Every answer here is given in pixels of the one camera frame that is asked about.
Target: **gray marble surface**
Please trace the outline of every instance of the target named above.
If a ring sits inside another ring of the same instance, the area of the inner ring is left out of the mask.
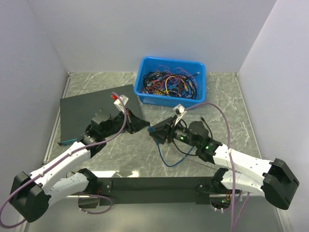
[[[134,84],[136,72],[87,72],[73,73],[67,89],[66,97],[90,93],[117,86]],[[245,154],[259,158],[259,150],[254,138],[250,120],[244,105],[242,94],[235,73],[208,73],[207,101],[218,105],[225,113],[231,130],[232,148]],[[145,120],[151,125],[172,116],[172,108],[146,105],[140,103]],[[213,106],[202,106],[188,112],[184,120],[189,124],[203,116],[209,123],[215,140],[227,142],[225,122]],[[68,147],[57,144],[60,141],[60,125],[55,134],[49,161],[63,153]],[[183,151],[190,147],[179,144]],[[174,164],[181,159],[171,145],[162,145],[161,150],[168,164]],[[165,177],[165,176],[208,176],[213,175],[217,166],[203,163],[199,158],[190,157],[193,161],[185,160],[176,167],[166,167],[158,153],[157,146],[148,135],[147,130],[133,135],[124,133],[109,142],[91,160],[74,169],[88,168],[91,171],[101,171],[102,177]]]

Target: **white object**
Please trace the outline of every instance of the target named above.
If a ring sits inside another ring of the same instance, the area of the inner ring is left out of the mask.
[[[276,1],[28,2],[66,70],[131,71],[139,66],[142,54],[151,54],[198,59],[209,72],[238,72]],[[160,16],[150,20],[150,12]],[[194,16],[179,20],[188,12]],[[192,36],[175,36],[184,31]]]
[[[127,103],[127,101],[129,100],[129,98],[128,98],[127,96],[123,95],[123,94],[120,95],[119,97],[121,98],[121,100],[122,100],[122,102],[124,103],[124,105],[126,105],[126,103]],[[114,101],[114,105],[117,107],[117,109],[118,109],[119,111],[122,111],[123,113],[125,113],[125,110],[124,110],[124,108],[122,107],[122,104],[120,103],[119,99],[116,99],[116,100]]]
[[[175,122],[175,125],[177,125],[177,123],[182,119],[182,117],[187,113],[187,111],[181,104],[176,105],[173,108],[173,111],[175,111],[175,113],[177,114],[177,118]]]
[[[46,194],[51,195],[49,206],[57,201],[86,189],[89,181],[82,173],[76,173],[69,178],[60,179]]]
[[[263,196],[265,197],[265,194],[263,190],[261,189],[262,183],[259,183],[255,181],[254,179],[248,177],[245,174],[242,173],[235,173],[236,181],[235,186],[236,189],[240,189],[242,191],[247,191],[254,193],[255,195]],[[232,171],[229,170],[223,175],[223,179],[221,183],[227,188],[232,189],[233,188],[233,178],[232,178]]]
[[[55,158],[53,161],[49,162],[47,165],[39,168],[38,170],[31,172],[30,173],[32,175],[31,177],[34,178],[38,174],[43,173],[44,170],[46,170],[47,168],[49,168],[50,166],[55,164],[58,160],[63,158],[65,155],[67,155],[68,153],[74,151],[75,149],[78,149],[78,148],[83,147],[83,146],[84,146],[84,144],[81,143],[81,142],[73,143],[72,146],[67,151],[62,153],[60,156]],[[41,188],[44,190],[45,193],[48,193],[49,190],[52,188],[52,186],[54,186],[59,181],[60,178],[64,177],[75,166],[77,166],[78,164],[80,164],[80,163],[82,163],[82,162],[84,162],[88,159],[90,159],[90,151],[88,151],[87,149],[83,149],[81,151],[78,151],[78,152],[74,153],[73,155],[67,157],[64,161],[62,161],[55,168],[53,168],[48,173],[46,173],[43,177],[40,177],[39,179],[37,179],[35,181],[35,183],[43,184],[43,186]]]
[[[232,169],[227,145],[219,146],[213,156],[214,163]],[[232,159],[235,165],[235,171],[247,175],[257,183],[263,183],[263,173],[268,173],[271,168],[270,160],[258,159],[248,156],[239,151],[231,149]]]

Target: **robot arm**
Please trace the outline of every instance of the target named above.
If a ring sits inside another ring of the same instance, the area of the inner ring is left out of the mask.
[[[176,116],[148,129],[150,136],[160,144],[178,140],[196,147],[196,155],[200,159],[225,167],[218,171],[220,182],[225,188],[232,189],[232,171],[229,170],[232,165],[227,146],[210,138],[201,121],[190,123],[188,128],[178,123],[186,113],[181,105],[176,106],[174,111]],[[230,152],[236,171],[236,189],[264,196],[280,209],[289,208],[299,181],[284,161],[258,159],[233,149]]]
[[[120,98],[124,104],[128,100],[123,95]],[[29,175],[21,172],[14,178],[11,194],[26,182],[35,179],[10,200],[11,205],[28,222],[36,221],[49,206],[66,196],[77,192],[93,193],[101,187],[97,177],[87,169],[81,169],[70,178],[63,177],[78,164],[91,159],[106,145],[106,143],[95,144],[104,141],[106,137],[121,129],[124,124],[124,114],[127,121],[123,131],[133,134],[150,125],[149,122],[137,118],[129,109],[123,109],[118,99],[115,105],[120,110],[116,117],[111,117],[109,113],[100,110],[91,120],[85,133],[67,151]]]

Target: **blue plastic bin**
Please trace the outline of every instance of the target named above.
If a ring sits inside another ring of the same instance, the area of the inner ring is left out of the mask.
[[[143,77],[149,72],[155,72],[159,65],[168,66],[170,71],[173,72],[176,68],[183,68],[190,74],[199,72],[194,78],[197,82],[197,93],[199,99],[186,99],[176,98],[163,95],[142,93],[143,90]],[[140,63],[139,73],[134,85],[134,93],[140,98],[144,104],[162,105],[167,107],[174,107],[178,104],[183,105],[185,108],[204,102],[206,99],[206,68],[200,62],[177,60],[177,59],[164,59],[156,57],[144,57]]]

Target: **white wall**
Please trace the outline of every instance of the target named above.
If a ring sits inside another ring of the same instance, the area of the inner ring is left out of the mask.
[[[276,0],[28,0],[70,72],[136,71],[143,56],[238,72]]]
[[[300,181],[288,215],[309,230],[309,1],[278,0],[240,69],[263,158],[285,160]]]
[[[0,30],[2,204],[15,175],[42,164],[68,74],[27,1],[0,1]],[[17,217],[9,205],[1,218]]]

